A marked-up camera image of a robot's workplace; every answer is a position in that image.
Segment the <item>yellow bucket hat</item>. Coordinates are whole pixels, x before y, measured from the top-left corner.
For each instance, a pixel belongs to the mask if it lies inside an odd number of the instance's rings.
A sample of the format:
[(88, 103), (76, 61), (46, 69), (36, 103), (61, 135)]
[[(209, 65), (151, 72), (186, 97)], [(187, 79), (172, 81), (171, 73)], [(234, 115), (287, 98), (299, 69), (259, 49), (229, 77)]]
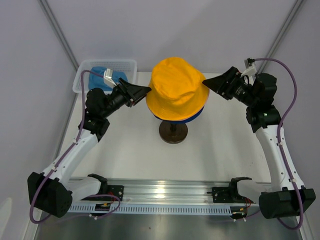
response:
[(203, 85), (204, 80), (205, 76), (183, 58), (163, 59), (152, 69), (147, 107), (161, 120), (187, 120), (208, 100), (210, 90)]

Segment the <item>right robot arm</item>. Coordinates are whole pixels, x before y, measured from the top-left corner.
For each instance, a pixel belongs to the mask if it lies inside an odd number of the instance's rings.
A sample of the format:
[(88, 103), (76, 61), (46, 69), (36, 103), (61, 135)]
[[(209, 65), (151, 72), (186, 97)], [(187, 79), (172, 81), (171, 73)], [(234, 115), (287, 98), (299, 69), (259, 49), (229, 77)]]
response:
[(225, 73), (203, 80), (203, 85), (226, 100), (246, 105), (246, 119), (265, 155), (271, 178), (271, 192), (261, 192), (258, 205), (266, 219), (302, 217), (315, 201), (312, 188), (306, 188), (291, 159), (283, 128), (283, 118), (273, 105), (277, 79), (268, 73), (256, 75), (247, 83), (247, 73), (231, 67)]

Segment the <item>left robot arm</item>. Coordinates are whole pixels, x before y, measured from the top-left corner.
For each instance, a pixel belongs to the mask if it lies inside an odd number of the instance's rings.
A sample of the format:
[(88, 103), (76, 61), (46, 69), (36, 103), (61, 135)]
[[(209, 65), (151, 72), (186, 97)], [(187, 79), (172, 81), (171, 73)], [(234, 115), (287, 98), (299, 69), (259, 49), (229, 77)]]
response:
[(33, 223), (34, 209), (50, 216), (63, 217), (71, 205), (81, 200), (103, 200), (108, 197), (108, 180), (89, 174), (71, 184), (70, 178), (87, 153), (104, 137), (110, 126), (108, 117), (122, 106), (133, 107), (151, 91), (148, 86), (131, 84), (123, 79), (110, 94), (93, 88), (82, 97), (82, 119), (78, 134), (66, 151), (42, 172), (32, 172), (27, 179), (30, 201), (29, 217)]

